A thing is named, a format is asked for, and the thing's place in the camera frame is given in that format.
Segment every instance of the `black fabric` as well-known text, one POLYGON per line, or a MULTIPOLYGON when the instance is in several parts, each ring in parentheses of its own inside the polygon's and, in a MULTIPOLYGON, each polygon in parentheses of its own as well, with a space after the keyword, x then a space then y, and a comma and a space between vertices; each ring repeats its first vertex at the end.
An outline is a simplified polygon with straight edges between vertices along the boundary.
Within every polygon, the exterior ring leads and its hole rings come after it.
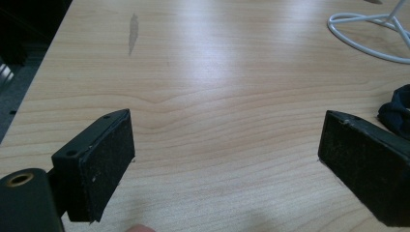
POLYGON ((410 84, 396 89, 392 101, 383 104, 377 116, 393 133, 410 140, 410 84))

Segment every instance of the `gray floor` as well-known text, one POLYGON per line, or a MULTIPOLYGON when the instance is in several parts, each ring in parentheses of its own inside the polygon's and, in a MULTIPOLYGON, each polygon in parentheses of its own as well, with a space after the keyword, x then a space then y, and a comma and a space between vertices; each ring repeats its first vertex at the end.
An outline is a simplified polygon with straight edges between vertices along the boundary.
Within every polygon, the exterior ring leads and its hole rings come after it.
POLYGON ((6 69, 5 66, 0 69, 0 76, 3 74, 3 81, 0 81, 0 143, 18 112, 47 50, 46 45, 38 43, 28 44, 26 48, 28 56, 24 66, 9 65, 6 69), (13 78, 10 73, 6 73, 8 70, 13 73, 13 78), (8 81, 4 79, 5 73, 9 77, 8 81))

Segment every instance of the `wooden table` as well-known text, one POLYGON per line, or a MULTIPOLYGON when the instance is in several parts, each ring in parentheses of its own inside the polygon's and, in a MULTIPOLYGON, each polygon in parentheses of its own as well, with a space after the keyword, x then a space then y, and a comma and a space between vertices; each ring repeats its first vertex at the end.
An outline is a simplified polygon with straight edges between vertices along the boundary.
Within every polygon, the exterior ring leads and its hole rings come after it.
MULTIPOLYGON (((49 170, 94 120, 130 108, 136 162, 102 222, 64 216, 67 231, 396 231, 317 156, 327 109, 380 125, 378 108, 410 80, 409 66, 342 43, 327 19, 396 2, 75 0, 1 144, 0 174, 49 170)), ((407 28, 409 15, 407 3, 407 28)), ((344 30, 409 55, 388 29, 344 30)))

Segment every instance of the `wood grain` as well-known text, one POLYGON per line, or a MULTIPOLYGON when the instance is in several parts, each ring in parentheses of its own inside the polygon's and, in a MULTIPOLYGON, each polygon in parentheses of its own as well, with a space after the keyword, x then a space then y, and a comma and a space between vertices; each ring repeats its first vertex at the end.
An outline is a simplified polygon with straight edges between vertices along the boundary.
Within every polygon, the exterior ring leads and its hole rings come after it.
MULTIPOLYGON (((67 231, 400 230, 317 157, 327 109, 380 125, 378 108, 410 77, 410 66, 339 41, 327 19, 396 2, 75 0, 1 144, 0 174, 49 170, 50 156, 95 119, 130 108, 136 161, 102 222, 64 217, 67 231)), ((409 15, 407 3, 407 28, 409 15)), ((343 30, 409 55, 388 29, 343 30)))

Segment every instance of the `light wood surface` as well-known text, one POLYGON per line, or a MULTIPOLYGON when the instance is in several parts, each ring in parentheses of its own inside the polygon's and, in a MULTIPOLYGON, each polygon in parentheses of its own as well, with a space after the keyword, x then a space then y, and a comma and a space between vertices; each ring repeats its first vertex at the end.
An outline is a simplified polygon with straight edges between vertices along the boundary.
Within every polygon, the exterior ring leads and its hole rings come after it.
MULTIPOLYGON (((64 216, 67 231, 400 230, 378 222, 317 156, 327 109, 380 125, 378 108, 410 80, 410 66, 351 48, 327 19, 396 3, 74 0, 1 144, 0 174, 49 170, 94 120, 130 108, 135 162, 102 222, 64 216)), ((399 19, 410 28, 410 3, 399 19)), ((409 55, 388 29, 343 30, 409 55)))

